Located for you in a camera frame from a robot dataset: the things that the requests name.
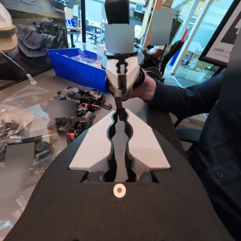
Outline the person's right hand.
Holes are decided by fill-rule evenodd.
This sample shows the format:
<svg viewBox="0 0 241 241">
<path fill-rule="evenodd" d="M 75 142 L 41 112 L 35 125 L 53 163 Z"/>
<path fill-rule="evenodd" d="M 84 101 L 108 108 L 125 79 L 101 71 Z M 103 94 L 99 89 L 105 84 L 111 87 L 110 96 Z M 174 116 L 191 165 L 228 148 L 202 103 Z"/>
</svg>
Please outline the person's right hand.
<svg viewBox="0 0 241 241">
<path fill-rule="evenodd" d="M 128 92 L 122 94 L 122 101 L 127 101 L 132 98 L 140 98 L 143 101 L 151 101 L 156 91 L 156 80 L 149 77 L 141 68 L 134 85 L 141 85 L 137 88 L 132 87 Z"/>
</svg>

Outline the blue plastic bin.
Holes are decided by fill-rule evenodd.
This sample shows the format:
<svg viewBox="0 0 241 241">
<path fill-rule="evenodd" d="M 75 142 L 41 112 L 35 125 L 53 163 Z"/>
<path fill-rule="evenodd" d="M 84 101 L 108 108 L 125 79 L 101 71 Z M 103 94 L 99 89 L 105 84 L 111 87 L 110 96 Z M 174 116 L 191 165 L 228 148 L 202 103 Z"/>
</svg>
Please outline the blue plastic bin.
<svg viewBox="0 0 241 241">
<path fill-rule="evenodd" d="M 107 92 L 104 69 L 82 63 L 72 58 L 79 55 L 79 49 L 48 49 L 47 52 L 57 76 L 104 93 Z"/>
</svg>

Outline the crumpled clear plastic bag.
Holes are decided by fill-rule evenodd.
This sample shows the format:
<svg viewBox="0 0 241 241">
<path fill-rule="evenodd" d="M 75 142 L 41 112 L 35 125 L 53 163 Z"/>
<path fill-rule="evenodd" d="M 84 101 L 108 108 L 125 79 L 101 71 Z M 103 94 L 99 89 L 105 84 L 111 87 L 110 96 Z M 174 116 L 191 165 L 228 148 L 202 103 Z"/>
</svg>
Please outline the crumpled clear plastic bag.
<svg viewBox="0 0 241 241">
<path fill-rule="evenodd" d="M 66 53 L 63 56 L 102 69 L 101 59 L 106 54 L 106 49 L 103 45 L 93 45 L 89 43 L 79 43 L 79 48 L 74 49 L 76 53 Z"/>
</svg>

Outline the black office chair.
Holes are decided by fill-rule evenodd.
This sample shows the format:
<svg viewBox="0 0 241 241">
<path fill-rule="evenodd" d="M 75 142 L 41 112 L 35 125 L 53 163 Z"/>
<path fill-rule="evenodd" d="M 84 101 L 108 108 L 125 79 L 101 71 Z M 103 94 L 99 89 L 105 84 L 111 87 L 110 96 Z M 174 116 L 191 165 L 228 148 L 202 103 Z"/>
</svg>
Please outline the black office chair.
<svg viewBox="0 0 241 241">
<path fill-rule="evenodd" d="M 145 73 L 157 81 L 164 83 L 164 71 L 167 66 L 167 63 L 169 60 L 177 53 L 178 50 L 180 50 L 185 42 L 184 41 L 176 41 L 168 50 L 167 53 L 165 53 L 165 50 L 167 46 L 164 47 L 164 50 L 160 56 L 159 59 L 152 59 L 154 61 L 153 67 L 143 68 Z"/>
</svg>

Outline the partly built lego car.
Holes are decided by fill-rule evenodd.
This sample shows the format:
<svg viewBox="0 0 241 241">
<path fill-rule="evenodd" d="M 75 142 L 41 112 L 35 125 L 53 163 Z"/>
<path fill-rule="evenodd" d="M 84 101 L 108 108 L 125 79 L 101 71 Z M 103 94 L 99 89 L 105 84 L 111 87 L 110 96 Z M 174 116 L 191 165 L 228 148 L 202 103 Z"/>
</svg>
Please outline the partly built lego car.
<svg viewBox="0 0 241 241">
<path fill-rule="evenodd" d="M 66 135 L 69 143 L 92 126 L 96 117 L 95 110 L 99 110 L 101 107 L 107 110 L 112 109 L 112 105 L 105 102 L 102 91 L 85 86 L 68 86 L 63 91 L 58 91 L 53 98 L 57 101 L 74 101 L 76 117 L 85 118 L 81 121 L 74 121 L 69 118 L 55 119 L 57 133 L 59 136 Z"/>
</svg>

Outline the clear bag of grey parts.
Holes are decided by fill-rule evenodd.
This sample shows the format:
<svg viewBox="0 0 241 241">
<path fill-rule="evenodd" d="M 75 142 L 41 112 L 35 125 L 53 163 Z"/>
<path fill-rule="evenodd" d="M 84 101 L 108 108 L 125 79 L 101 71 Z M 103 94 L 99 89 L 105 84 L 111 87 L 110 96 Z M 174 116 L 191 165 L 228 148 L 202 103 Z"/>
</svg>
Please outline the clear bag of grey parts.
<svg viewBox="0 0 241 241">
<path fill-rule="evenodd" d="M 67 147 L 71 118 L 49 118 L 47 100 L 57 94 L 29 85 L 1 101 L 1 168 L 7 166 L 7 146 L 34 142 L 34 158 L 26 186 L 35 185 L 49 164 Z"/>
</svg>

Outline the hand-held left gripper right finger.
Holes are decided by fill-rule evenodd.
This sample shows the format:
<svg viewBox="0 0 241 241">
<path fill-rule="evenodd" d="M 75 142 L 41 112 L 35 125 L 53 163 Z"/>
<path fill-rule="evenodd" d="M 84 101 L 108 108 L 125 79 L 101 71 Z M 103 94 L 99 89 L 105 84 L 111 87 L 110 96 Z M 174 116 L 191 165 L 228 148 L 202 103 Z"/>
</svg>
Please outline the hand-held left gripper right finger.
<svg viewBox="0 0 241 241">
<path fill-rule="evenodd" d="M 152 171 L 168 170 L 170 164 L 154 134 L 154 130 L 129 109 L 125 109 L 125 133 L 129 137 L 127 154 L 130 169 L 138 176 Z"/>
</svg>

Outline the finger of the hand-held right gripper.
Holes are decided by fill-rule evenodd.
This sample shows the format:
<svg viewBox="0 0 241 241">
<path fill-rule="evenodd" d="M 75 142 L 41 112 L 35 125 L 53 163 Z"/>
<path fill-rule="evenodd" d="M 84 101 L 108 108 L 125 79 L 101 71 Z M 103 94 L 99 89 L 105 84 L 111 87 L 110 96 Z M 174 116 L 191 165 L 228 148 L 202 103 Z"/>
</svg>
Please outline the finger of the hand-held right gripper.
<svg viewBox="0 0 241 241">
<path fill-rule="evenodd" d="M 138 57 L 132 56 L 127 59 L 125 59 L 125 62 L 127 63 L 126 66 L 126 91 L 129 91 L 134 82 L 136 81 L 139 73 L 140 73 L 140 65 L 138 63 Z"/>
<path fill-rule="evenodd" d="M 106 76 L 110 81 L 114 89 L 120 89 L 119 85 L 119 73 L 120 73 L 120 63 L 118 59 L 109 59 L 106 60 L 105 68 Z"/>
</svg>

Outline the black pole with round disc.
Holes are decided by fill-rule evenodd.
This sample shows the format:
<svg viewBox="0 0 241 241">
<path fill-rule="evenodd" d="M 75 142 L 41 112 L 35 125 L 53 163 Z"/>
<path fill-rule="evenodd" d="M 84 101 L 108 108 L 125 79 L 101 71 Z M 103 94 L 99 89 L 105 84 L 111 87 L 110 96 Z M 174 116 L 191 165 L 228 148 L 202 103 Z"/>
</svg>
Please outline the black pole with round disc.
<svg viewBox="0 0 241 241">
<path fill-rule="evenodd" d="M 86 43 L 86 4 L 85 0 L 81 0 L 81 28 L 82 28 L 82 42 Z"/>
</svg>

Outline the grey lego beam red pins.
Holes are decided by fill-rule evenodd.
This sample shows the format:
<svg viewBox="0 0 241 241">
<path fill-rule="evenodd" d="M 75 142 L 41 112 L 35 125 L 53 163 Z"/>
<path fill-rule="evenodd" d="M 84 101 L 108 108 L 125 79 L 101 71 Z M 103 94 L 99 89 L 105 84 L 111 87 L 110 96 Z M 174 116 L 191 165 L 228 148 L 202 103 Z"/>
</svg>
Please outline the grey lego beam red pins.
<svg viewBox="0 0 241 241">
<path fill-rule="evenodd" d="M 123 121 L 122 94 L 126 90 L 125 64 L 121 64 L 118 73 L 118 87 L 114 91 L 116 110 L 120 121 Z"/>
</svg>

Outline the black white tag sign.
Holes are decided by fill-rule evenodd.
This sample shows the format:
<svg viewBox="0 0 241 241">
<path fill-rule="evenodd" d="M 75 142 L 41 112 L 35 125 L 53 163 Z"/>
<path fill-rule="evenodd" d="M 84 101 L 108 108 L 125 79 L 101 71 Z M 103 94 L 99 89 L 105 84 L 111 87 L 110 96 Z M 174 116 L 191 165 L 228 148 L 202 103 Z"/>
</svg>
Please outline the black white tag sign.
<svg viewBox="0 0 241 241">
<path fill-rule="evenodd" d="M 199 60 L 227 68 L 230 53 L 240 31 L 240 27 L 241 3 L 240 0 L 234 0 L 200 55 Z"/>
</svg>

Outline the white wooden book stand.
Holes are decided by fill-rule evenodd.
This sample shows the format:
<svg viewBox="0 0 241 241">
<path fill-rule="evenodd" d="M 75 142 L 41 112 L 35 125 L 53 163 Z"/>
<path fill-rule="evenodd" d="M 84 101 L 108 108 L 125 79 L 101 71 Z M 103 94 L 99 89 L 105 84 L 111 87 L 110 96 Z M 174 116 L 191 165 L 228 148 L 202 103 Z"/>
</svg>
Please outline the white wooden book stand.
<svg viewBox="0 0 241 241">
<path fill-rule="evenodd" d="M 15 25 L 0 29 L 0 51 L 7 53 L 18 44 L 17 28 Z"/>
</svg>

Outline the dark lego box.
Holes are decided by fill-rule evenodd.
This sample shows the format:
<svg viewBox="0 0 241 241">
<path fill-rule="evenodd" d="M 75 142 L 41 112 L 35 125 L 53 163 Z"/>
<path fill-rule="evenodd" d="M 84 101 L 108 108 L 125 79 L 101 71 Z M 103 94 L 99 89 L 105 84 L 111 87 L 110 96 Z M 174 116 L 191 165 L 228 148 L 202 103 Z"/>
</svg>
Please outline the dark lego box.
<svg viewBox="0 0 241 241">
<path fill-rule="evenodd" d="M 1 80 L 21 81 L 53 68 L 48 49 L 68 48 L 65 1 L 3 0 L 17 28 L 17 46 L 1 51 Z"/>
</svg>

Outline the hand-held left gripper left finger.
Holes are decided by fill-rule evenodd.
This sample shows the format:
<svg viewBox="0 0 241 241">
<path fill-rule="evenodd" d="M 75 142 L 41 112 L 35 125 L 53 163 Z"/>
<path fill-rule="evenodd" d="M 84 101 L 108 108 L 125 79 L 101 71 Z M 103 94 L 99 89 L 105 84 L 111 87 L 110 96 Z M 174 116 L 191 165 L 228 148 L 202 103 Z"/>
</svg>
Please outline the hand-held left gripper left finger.
<svg viewBox="0 0 241 241">
<path fill-rule="evenodd" d="M 69 168 L 99 174 L 109 172 L 115 177 L 114 135 L 115 110 L 88 129 Z"/>
</svg>

